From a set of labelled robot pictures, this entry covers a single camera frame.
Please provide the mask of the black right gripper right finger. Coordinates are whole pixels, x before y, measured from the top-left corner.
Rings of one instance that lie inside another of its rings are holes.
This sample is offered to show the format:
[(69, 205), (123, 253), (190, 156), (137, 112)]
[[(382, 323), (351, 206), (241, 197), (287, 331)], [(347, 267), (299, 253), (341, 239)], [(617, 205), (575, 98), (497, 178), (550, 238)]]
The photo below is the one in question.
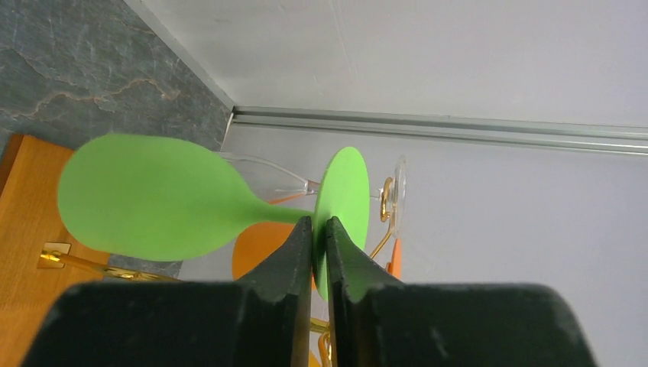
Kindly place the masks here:
[(326, 261), (333, 365), (382, 366), (374, 293), (403, 282), (357, 247), (336, 216), (326, 222)]

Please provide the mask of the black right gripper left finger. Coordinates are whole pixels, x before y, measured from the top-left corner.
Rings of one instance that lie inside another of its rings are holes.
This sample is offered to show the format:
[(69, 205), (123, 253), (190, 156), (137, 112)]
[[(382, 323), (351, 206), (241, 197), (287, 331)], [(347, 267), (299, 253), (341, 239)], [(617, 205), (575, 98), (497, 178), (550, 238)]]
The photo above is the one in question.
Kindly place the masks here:
[(239, 366), (307, 366), (312, 223), (304, 216), (284, 244), (238, 279), (245, 289)]

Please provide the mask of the green plastic wine glass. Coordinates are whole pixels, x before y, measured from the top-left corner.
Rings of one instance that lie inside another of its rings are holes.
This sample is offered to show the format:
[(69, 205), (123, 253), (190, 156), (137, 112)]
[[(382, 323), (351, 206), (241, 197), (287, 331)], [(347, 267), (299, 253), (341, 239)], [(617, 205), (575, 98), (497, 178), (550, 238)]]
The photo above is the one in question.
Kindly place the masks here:
[(57, 208), (67, 231), (96, 251), (148, 261), (209, 254), (260, 222), (313, 226), (313, 280), (327, 295), (324, 231), (331, 218), (363, 249), (370, 216), (368, 169), (361, 152), (339, 150), (321, 179), (313, 211), (258, 197), (237, 170), (191, 141), (107, 134), (86, 142), (65, 163)]

